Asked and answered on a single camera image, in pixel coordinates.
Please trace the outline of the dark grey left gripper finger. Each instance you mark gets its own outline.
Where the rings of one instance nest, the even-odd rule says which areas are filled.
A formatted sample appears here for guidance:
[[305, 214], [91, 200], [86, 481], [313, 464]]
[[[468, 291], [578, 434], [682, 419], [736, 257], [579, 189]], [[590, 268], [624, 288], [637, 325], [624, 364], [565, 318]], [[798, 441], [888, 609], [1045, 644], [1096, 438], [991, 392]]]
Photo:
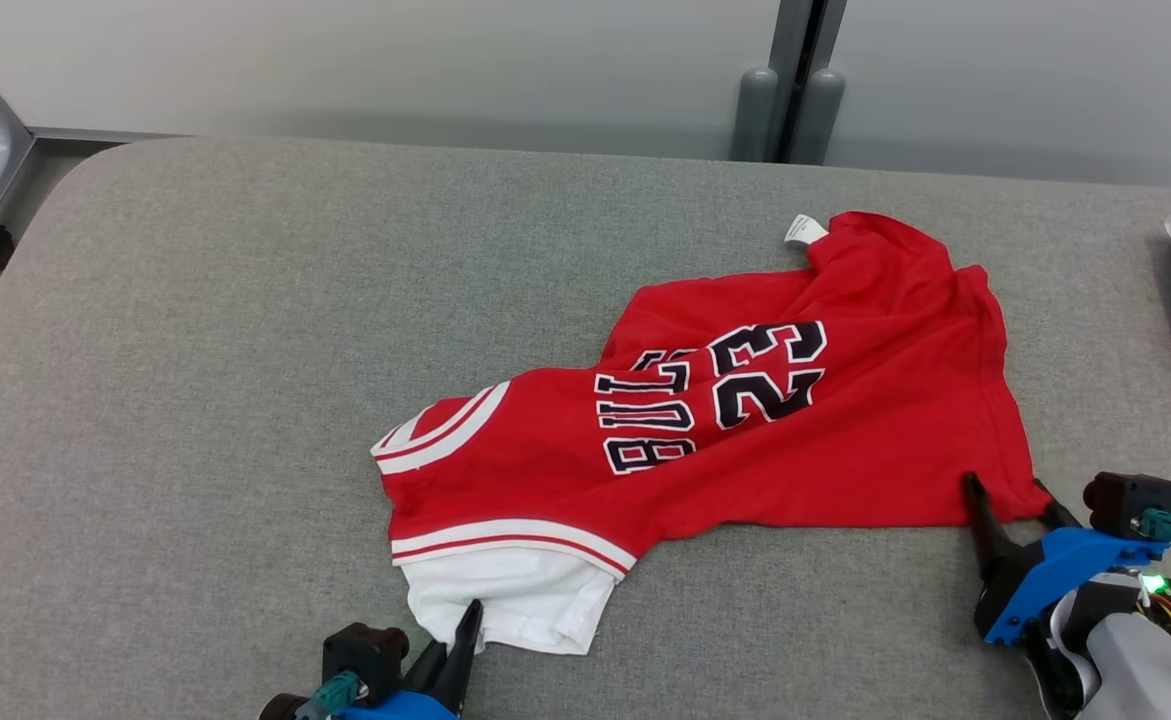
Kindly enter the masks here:
[[447, 661], [447, 646], [440, 642], [429, 642], [422, 653], [408, 667], [402, 679], [402, 690], [413, 693], [433, 693], [434, 683]]
[[454, 638], [448, 644], [447, 654], [434, 671], [431, 697], [453, 715], [463, 715], [463, 707], [470, 693], [470, 676], [475, 660], [477, 642], [480, 639], [484, 606], [481, 601], [471, 601]]

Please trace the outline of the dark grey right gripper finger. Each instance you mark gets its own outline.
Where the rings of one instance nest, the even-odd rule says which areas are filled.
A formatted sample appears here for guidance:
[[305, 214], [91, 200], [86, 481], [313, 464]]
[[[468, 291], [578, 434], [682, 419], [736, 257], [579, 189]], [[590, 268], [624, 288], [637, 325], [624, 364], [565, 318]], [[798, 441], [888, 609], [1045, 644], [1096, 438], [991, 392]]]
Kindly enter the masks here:
[[1061, 528], [1084, 528], [1084, 524], [1078, 523], [1078, 519], [1073, 515], [1073, 512], [1059, 502], [1057, 498], [1053, 495], [1050, 488], [1045, 486], [1041, 479], [1038, 476], [1034, 478], [1034, 484], [1036, 484], [1038, 488], [1042, 489], [1048, 498], [1048, 503], [1045, 506], [1045, 510], [1038, 516], [1039, 524], [1042, 524], [1042, 527], [1047, 530], [1057, 530]]
[[1011, 541], [1001, 521], [997, 519], [989, 492], [974, 471], [963, 476], [963, 488], [968, 528], [975, 546], [978, 570], [982, 584], [989, 584], [1000, 574], [1002, 565], [1020, 553], [1020, 544]]

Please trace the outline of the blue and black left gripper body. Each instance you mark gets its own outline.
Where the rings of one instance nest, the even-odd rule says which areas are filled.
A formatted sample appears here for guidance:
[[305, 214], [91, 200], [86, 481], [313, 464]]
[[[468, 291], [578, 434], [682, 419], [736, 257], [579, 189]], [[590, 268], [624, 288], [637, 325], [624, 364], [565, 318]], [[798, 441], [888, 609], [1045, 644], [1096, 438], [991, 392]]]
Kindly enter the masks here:
[[463, 692], [398, 691], [378, 705], [347, 708], [342, 720], [460, 720], [461, 714]]

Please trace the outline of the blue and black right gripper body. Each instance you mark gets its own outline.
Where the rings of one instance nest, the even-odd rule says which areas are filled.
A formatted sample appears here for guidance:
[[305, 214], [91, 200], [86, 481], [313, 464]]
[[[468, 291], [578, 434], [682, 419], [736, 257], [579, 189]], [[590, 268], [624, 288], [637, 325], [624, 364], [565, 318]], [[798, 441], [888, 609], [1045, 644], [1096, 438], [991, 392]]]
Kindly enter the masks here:
[[1052, 530], [997, 562], [975, 605], [979, 638], [1000, 646], [1018, 644], [1023, 628], [1066, 594], [1114, 568], [1152, 564], [1169, 550], [1166, 542], [1117, 539], [1093, 529]]

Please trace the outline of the red basketball jersey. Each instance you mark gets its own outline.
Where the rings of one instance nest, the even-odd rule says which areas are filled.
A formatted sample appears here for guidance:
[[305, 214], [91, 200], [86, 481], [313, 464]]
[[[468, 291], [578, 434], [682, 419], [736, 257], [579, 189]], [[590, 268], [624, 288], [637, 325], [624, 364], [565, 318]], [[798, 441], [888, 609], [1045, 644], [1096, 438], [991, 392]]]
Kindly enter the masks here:
[[804, 268], [641, 288], [600, 359], [443, 398], [375, 443], [393, 565], [434, 642], [589, 652], [636, 561], [719, 524], [960, 527], [1046, 509], [982, 266], [867, 211]]

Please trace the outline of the grey partition post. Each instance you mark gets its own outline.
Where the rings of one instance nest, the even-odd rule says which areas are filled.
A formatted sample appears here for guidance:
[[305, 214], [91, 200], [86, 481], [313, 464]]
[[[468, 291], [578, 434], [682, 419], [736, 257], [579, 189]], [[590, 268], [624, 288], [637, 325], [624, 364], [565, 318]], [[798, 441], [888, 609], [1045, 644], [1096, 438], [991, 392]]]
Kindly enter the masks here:
[[831, 67], [847, 0], [780, 0], [767, 66], [740, 78], [732, 162], [826, 163], [845, 92]]

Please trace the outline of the grey floor rail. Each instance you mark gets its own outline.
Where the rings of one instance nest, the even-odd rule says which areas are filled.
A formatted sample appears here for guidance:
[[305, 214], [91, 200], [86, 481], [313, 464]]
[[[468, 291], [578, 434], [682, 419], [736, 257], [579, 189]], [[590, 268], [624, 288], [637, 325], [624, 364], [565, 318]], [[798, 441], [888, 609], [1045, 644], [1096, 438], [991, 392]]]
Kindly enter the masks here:
[[28, 133], [36, 140], [83, 142], [83, 143], [137, 143], [160, 140], [160, 138], [182, 138], [183, 135], [146, 133], [129, 131], [105, 131], [105, 129], [74, 129], [53, 126], [27, 126]]

